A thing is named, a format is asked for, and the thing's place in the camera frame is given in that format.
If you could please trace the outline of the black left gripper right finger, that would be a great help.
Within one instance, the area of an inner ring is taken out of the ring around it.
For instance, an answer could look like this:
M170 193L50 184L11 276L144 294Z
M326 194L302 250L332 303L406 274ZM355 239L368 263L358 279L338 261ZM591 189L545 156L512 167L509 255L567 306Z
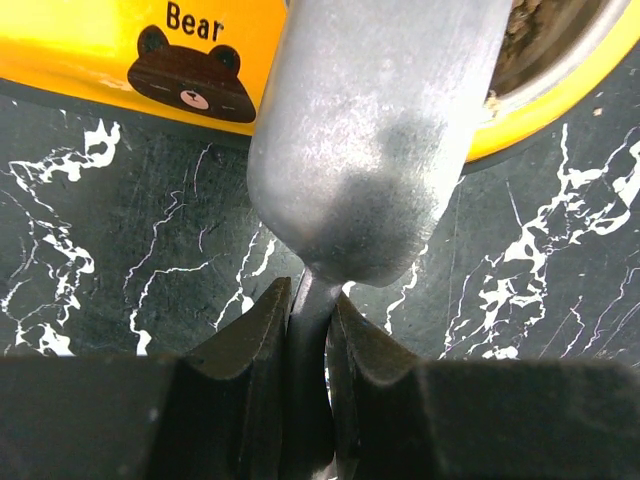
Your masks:
M635 479L639 376L607 360L426 360L332 313L342 479Z

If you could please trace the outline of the metal food scoop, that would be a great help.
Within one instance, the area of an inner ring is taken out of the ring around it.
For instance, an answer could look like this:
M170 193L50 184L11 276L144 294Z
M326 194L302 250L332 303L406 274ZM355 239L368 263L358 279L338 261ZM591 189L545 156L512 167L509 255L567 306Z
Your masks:
M305 269L284 351L283 479L334 457L324 374L348 282L384 287L427 245L479 125L508 1L293 1L261 101L247 183Z

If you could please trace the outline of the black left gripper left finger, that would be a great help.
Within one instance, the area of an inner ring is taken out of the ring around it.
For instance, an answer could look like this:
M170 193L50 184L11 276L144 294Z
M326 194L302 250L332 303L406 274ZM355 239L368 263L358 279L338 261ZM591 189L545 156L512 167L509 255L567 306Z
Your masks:
M274 479L291 282L194 349L5 357L5 479Z

